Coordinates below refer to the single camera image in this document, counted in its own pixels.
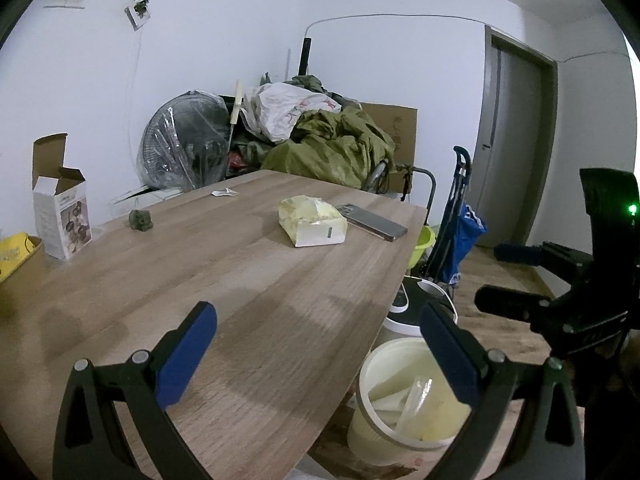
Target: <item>small green figurine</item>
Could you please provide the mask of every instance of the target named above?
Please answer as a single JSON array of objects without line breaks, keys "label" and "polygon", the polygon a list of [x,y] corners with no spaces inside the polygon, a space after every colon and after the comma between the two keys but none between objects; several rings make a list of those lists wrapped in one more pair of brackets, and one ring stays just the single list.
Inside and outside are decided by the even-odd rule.
[{"label": "small green figurine", "polygon": [[132,229],[144,232],[149,231],[154,226],[154,223],[151,221],[151,213],[149,211],[134,209],[129,213],[129,225]]}]

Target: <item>green tarp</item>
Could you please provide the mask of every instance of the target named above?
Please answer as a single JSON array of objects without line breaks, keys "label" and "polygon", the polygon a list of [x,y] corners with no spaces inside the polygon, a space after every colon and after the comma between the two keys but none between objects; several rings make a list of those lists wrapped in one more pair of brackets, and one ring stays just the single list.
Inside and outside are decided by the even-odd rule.
[{"label": "green tarp", "polygon": [[291,138],[267,154],[262,168],[360,189],[384,158],[394,168],[394,149],[391,137],[362,110],[305,112]]}]

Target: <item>blue bag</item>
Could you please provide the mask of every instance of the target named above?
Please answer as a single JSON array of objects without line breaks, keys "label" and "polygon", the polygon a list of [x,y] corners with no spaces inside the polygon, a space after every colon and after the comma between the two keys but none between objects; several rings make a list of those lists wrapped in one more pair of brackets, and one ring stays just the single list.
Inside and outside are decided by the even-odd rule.
[{"label": "blue bag", "polygon": [[485,232],[486,226],[484,222],[480,217],[476,216],[471,206],[463,202],[451,247],[438,276],[440,282],[455,285],[460,281],[460,272],[458,270],[460,262],[464,260],[476,240]]}]

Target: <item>fan wrapped in plastic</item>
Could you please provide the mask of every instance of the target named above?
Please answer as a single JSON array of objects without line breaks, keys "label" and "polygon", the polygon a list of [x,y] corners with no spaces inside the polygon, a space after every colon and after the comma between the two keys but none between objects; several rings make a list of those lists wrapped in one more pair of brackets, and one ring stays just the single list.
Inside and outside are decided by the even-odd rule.
[{"label": "fan wrapped in plastic", "polygon": [[184,191],[225,177],[231,126],[222,97],[201,91],[180,95],[154,114],[138,152],[145,184]]}]

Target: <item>yellow-green bucket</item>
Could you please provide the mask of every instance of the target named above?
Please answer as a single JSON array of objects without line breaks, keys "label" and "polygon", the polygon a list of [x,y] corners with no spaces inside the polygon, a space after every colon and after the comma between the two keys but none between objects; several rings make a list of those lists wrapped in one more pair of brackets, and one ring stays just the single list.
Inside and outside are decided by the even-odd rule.
[{"label": "yellow-green bucket", "polygon": [[433,229],[428,225],[423,226],[422,231],[420,231],[420,236],[418,236],[418,244],[411,255],[407,269],[413,269],[418,263],[420,256],[422,256],[422,253],[427,250],[427,248],[431,247],[435,241],[436,235],[433,232]]}]

